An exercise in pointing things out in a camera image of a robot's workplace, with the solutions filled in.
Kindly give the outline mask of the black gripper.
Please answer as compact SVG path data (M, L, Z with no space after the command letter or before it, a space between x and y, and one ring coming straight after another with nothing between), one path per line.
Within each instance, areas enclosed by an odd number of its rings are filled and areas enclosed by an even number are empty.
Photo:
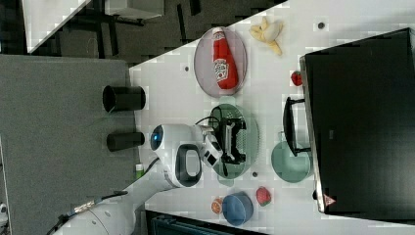
M241 118L223 117L214 135L224 152L222 161L226 164L239 165L246 161L246 155L237 149L237 134L240 130L246 130L246 123Z

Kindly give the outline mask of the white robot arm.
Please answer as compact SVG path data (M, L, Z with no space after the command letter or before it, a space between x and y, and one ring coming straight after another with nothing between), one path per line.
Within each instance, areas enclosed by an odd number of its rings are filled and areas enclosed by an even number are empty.
M239 147L250 129L242 118L215 118L211 124L161 124L151 135L156 154L143 176L121 191L95 199L59 217L47 235L131 235L136 210L155 194L196 185L203 167L239 165Z

